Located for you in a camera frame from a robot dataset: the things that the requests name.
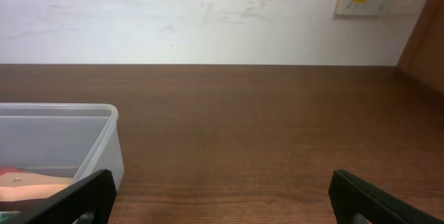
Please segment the brown wooden side panel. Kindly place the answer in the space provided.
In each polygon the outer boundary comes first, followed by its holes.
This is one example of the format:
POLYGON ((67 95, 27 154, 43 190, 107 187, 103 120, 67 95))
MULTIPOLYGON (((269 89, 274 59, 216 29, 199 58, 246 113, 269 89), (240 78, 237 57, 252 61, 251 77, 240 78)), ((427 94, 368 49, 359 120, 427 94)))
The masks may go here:
POLYGON ((427 0, 397 68, 443 93, 443 0, 427 0))

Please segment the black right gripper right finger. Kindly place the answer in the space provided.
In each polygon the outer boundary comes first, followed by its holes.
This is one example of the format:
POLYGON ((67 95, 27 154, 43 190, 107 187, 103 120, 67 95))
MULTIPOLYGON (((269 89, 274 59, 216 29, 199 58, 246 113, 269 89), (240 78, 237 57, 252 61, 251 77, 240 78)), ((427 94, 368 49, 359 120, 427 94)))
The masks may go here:
POLYGON ((343 169, 333 172, 328 193, 339 224, 443 224, 343 169))

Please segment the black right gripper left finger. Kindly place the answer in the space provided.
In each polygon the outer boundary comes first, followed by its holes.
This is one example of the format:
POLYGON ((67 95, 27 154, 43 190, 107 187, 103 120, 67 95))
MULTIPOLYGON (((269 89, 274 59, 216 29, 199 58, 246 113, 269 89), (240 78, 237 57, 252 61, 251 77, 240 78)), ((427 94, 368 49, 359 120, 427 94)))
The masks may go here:
POLYGON ((6 220, 7 224, 107 224, 117 196, 112 172, 101 169, 37 206, 6 220))

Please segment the wooden handled brown spatula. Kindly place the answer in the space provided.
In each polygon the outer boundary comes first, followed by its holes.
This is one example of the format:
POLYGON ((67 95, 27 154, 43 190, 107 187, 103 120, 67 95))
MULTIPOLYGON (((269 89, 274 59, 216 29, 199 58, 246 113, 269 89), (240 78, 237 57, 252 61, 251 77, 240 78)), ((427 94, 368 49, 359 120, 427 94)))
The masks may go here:
POLYGON ((1 202, 48 198, 73 182, 72 178, 1 168, 1 202))

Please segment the clear box of wall plugs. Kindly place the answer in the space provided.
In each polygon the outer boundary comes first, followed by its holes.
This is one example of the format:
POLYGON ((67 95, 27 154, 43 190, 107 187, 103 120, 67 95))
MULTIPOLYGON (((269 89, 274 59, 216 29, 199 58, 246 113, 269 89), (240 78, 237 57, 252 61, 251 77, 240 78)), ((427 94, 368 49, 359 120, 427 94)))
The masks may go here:
POLYGON ((19 214, 18 211, 11 211, 11 212, 0 212, 0 221, 5 221, 15 215, 19 214))

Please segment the clear plastic container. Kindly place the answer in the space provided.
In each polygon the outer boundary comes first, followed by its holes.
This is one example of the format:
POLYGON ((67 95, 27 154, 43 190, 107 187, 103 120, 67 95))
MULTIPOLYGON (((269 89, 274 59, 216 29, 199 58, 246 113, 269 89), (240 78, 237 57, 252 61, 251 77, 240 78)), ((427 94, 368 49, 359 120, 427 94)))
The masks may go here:
POLYGON ((1 104, 1 167, 78 182, 107 169, 115 187, 124 175, 110 104, 1 104))

